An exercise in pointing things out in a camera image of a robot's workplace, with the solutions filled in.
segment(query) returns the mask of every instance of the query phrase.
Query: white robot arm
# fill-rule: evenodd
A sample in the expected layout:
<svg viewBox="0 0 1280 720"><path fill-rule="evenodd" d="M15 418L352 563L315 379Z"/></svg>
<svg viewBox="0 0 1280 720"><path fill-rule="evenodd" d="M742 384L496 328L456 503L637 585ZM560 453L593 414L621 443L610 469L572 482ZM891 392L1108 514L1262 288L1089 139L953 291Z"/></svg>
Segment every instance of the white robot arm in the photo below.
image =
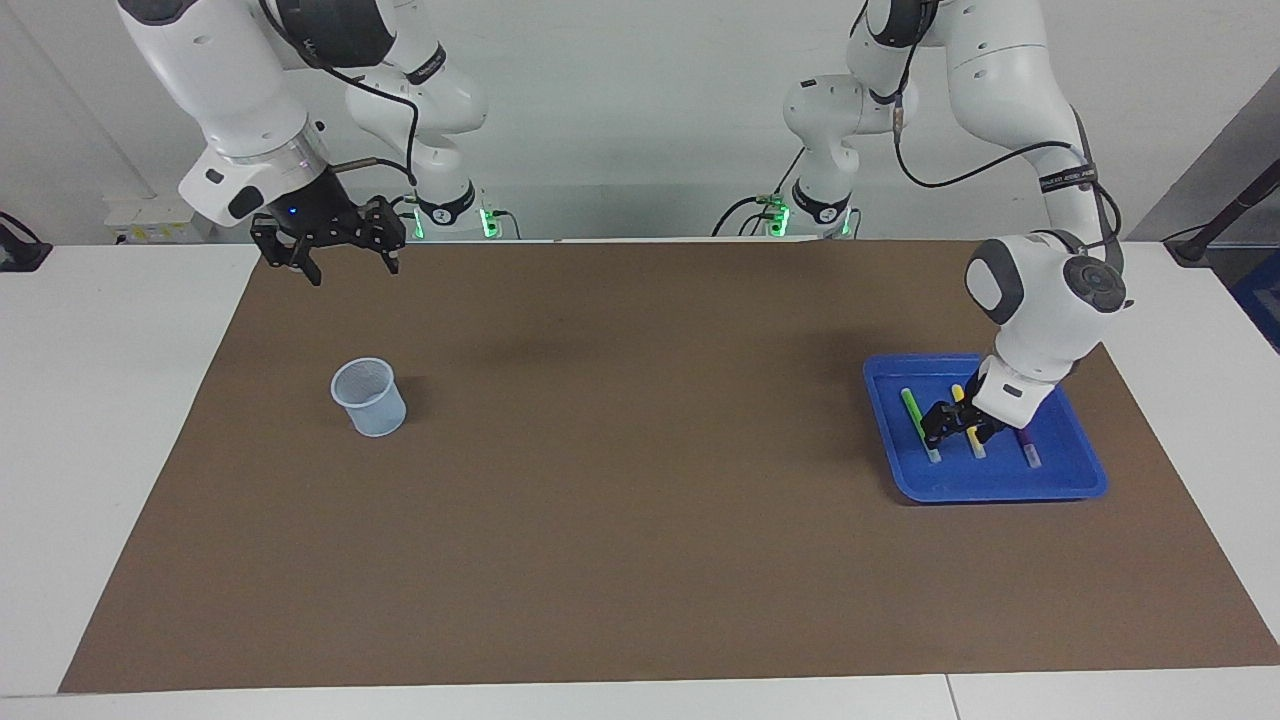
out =
<svg viewBox="0 0 1280 720"><path fill-rule="evenodd" d="M335 68L367 68L364 87L349 87L347 106L360 127L412 158L408 167L376 163L413 181L430 227L480 227L480 213L470 213L476 188L445 135L479 128L488 102L447 63L421 0L118 4L143 58L207 142L179 192L221 225L253 215L253 238L270 264L298 268L319 284L312 247L357 245L396 272L404 245L393 204L375 197L357 208L347 197L306 108L284 86L285 68L311 65L335 77ZM288 237L280 242L276 233Z"/></svg>
<svg viewBox="0 0 1280 720"><path fill-rule="evenodd" d="M787 124L805 143L788 197L792 222L817 234L838 232L858 169L845 138L892 132L899 143L918 104L909 74L920 46L946 49L961 127L1034 167L1053 228L988 240L974 252L965 283L1000 332L966 400L938 402L925 415L936 447L969 427L982 439L1006 425L1025 428L1130 302L1105 191L1053 78L1037 0L869 0L849 42L851 74L805 81L787 97Z"/></svg>

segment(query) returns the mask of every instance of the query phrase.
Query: black velcro strap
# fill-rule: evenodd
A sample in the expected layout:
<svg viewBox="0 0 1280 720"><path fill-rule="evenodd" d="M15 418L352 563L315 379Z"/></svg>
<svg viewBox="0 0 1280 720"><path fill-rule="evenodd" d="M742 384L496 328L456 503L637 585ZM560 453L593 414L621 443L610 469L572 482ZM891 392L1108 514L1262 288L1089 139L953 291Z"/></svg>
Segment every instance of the black velcro strap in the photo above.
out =
<svg viewBox="0 0 1280 720"><path fill-rule="evenodd" d="M448 54L444 51L444 46L436 44L435 55L431 55L431 58L428 61L422 63L421 68L408 74L410 85L422 85L424 82L435 77L435 73L440 72L440 69L444 68L444 60L447 59Z"/></svg>
<svg viewBox="0 0 1280 720"><path fill-rule="evenodd" d="M1041 178L1041 192L1053 192L1055 190L1062 190L1064 187L1075 187L1078 184L1085 184L1098 181L1098 168L1093 163L1088 165L1080 165L1079 168L1068 168L1060 173L1053 173L1052 176L1044 176Z"/></svg>
<svg viewBox="0 0 1280 720"><path fill-rule="evenodd" d="M852 197L852 195L845 196L845 199L840 202L822 202L805 195L804 191L800 190L800 183L797 182L795 187L791 188L791 197L795 199L796 208L813 217L813 222L819 225L829 225L845 214L845 210L849 208L849 199Z"/></svg>
<svg viewBox="0 0 1280 720"><path fill-rule="evenodd" d="M419 200L417 206L426 213L426 217L431 219L433 223L440 227L451 227L458 222L471 205L476 201L476 186L471 183L467 186L467 191L452 202L445 202L444 205L436 205L434 202L428 202L426 200Z"/></svg>

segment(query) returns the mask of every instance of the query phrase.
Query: white table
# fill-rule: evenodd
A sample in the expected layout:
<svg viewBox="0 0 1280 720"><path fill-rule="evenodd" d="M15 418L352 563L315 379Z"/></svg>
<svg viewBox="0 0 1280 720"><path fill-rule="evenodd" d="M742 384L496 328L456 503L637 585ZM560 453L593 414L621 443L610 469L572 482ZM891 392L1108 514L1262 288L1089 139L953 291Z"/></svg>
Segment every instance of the white table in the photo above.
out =
<svg viewBox="0 0 1280 720"><path fill-rule="evenodd" d="M1138 305L1107 350L1277 634L1280 356L1208 270L1156 245L1128 258ZM0 717L1280 717L1280 667L47 697L256 260L252 246L61 247L36 274L0 275Z"/></svg>

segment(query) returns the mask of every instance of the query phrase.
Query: plastic cup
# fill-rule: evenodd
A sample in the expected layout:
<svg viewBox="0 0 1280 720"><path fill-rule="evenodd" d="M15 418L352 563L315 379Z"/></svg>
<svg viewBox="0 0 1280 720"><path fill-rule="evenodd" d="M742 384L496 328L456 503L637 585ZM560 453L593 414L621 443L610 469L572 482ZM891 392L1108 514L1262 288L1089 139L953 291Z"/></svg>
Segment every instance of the plastic cup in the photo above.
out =
<svg viewBox="0 0 1280 720"><path fill-rule="evenodd" d="M329 393L365 437L389 436L404 423L404 400L385 360L361 357L347 363L333 375Z"/></svg>

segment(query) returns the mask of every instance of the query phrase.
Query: blue tray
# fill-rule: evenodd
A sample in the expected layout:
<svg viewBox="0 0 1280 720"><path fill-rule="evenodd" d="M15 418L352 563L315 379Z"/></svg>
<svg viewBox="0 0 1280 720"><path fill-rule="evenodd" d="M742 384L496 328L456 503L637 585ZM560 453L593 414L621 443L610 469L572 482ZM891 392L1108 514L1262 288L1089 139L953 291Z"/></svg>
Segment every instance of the blue tray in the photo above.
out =
<svg viewBox="0 0 1280 720"><path fill-rule="evenodd" d="M916 502L1016 502L1084 500L1107 492L1107 475L1093 452L1066 393L1053 391L1028 432L1043 466L1033 470L1012 430L987 443L978 460L969 438L942 442L942 462L931 464L906 414L901 392L911 388L922 413L938 400L951 401L951 386L965 384L978 368L977 355L881 355L863 368L876 421L884 439L893 480Z"/></svg>

